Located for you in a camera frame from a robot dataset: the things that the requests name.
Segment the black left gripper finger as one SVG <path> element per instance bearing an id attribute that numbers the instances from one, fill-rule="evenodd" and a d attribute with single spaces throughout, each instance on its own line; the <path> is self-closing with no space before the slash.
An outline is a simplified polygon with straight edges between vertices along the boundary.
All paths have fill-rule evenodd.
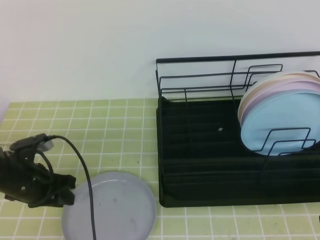
<path id="1" fill-rule="evenodd" d="M 76 188 L 76 178 L 70 174 L 53 174 L 51 189 L 53 191 L 73 190 Z"/>
<path id="2" fill-rule="evenodd" d="M 48 207 L 72 206 L 75 201 L 75 195 L 70 189 L 62 189 L 52 194 L 48 201 Z"/>

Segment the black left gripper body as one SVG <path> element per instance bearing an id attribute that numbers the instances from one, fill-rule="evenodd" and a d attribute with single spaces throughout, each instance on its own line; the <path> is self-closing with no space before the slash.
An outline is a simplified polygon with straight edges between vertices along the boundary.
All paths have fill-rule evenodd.
<path id="1" fill-rule="evenodd" d="M 0 150 L 0 192 L 6 200 L 57 208 L 55 180 L 52 164 L 38 148 Z"/>

